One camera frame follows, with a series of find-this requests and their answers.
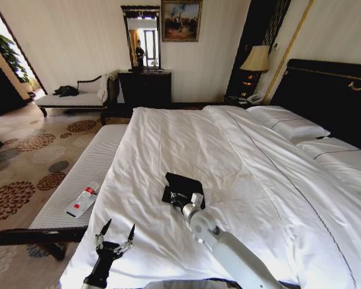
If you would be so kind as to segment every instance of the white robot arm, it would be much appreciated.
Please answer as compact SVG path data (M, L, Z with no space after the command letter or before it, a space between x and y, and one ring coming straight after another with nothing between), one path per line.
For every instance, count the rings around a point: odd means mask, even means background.
M200 209L203 195L194 193L191 203L182 208L191 231L211 250L217 261L242 288L285 288L271 275L265 264L233 234L222 231L211 214Z

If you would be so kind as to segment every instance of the lamp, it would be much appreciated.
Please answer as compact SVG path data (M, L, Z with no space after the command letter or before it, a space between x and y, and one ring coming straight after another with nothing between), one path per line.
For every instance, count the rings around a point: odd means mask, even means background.
M261 73L268 70L269 48L268 45L253 46L245 62L239 68L250 72L247 79L241 81L244 85L241 89L242 97L254 93Z
M266 72L268 70L269 48L268 45L253 46L239 69Z

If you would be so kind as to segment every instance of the picture frame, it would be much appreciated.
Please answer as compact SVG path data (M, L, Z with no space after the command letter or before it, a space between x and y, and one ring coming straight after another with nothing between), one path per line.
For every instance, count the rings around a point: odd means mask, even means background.
M162 41L198 42L203 0L162 0Z

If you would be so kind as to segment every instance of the patterned rug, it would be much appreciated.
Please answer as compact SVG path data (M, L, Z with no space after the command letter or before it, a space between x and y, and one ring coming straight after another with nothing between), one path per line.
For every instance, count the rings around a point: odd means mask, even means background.
M44 118L33 103L0 116L0 230L29 227L102 127L99 116L48 110ZM65 259L56 261L37 246L0 247L0 288L55 289L75 249L69 244Z

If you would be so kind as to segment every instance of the floral carpet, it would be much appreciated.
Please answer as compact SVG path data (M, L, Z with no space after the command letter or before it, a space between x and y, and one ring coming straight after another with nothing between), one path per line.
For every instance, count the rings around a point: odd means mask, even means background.
M0 230L29 227L101 128L99 116L48 110L44 118L33 103L0 116ZM57 288L75 249L70 243L65 259L56 261L34 245L0 247L0 288Z

